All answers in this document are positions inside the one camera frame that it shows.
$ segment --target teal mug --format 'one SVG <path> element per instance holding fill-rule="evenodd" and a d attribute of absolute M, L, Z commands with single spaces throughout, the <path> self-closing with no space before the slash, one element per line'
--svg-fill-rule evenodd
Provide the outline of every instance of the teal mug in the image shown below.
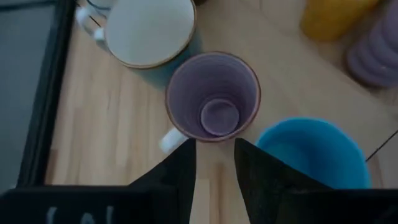
<path fill-rule="evenodd" d="M 107 17 L 106 25 L 93 30 L 88 21 L 98 15 Z M 76 19 L 100 47 L 156 88 L 165 88 L 174 70 L 201 52 L 192 0 L 120 0 L 107 14 L 88 4 Z"/>
<path fill-rule="evenodd" d="M 327 121 L 313 118 L 281 121 L 265 130 L 256 146 L 333 189 L 371 186 L 362 150 Z"/>

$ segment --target lavender stacked object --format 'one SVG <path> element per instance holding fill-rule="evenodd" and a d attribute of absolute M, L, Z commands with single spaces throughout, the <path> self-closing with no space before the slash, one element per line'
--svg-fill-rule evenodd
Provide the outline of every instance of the lavender stacked object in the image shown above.
<path fill-rule="evenodd" d="M 347 53 L 351 74 L 367 84 L 398 86 L 398 0 Z"/>

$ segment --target yellow object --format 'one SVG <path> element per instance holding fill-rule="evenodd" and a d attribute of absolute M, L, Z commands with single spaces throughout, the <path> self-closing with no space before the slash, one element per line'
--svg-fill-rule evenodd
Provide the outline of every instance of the yellow object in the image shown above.
<path fill-rule="evenodd" d="M 313 40 L 336 40 L 372 10 L 378 1 L 307 0 L 301 29 Z"/>

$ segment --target purple mug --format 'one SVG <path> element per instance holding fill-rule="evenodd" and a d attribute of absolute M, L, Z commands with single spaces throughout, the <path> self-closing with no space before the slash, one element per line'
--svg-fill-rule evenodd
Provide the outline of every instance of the purple mug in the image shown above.
<path fill-rule="evenodd" d="M 188 138 L 220 142 L 245 130 L 261 100 L 258 78 L 237 56 L 196 55 L 174 72 L 166 89 L 166 109 L 174 125 L 160 141 L 169 153 Z"/>

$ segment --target cup bottom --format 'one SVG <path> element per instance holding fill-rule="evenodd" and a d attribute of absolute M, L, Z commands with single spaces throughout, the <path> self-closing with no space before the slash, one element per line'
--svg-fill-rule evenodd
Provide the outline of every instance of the cup bottom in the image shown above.
<path fill-rule="evenodd" d="M 215 136 L 225 136 L 236 129 L 239 110 L 229 100 L 213 99 L 201 110 L 200 122 L 206 132 Z"/>

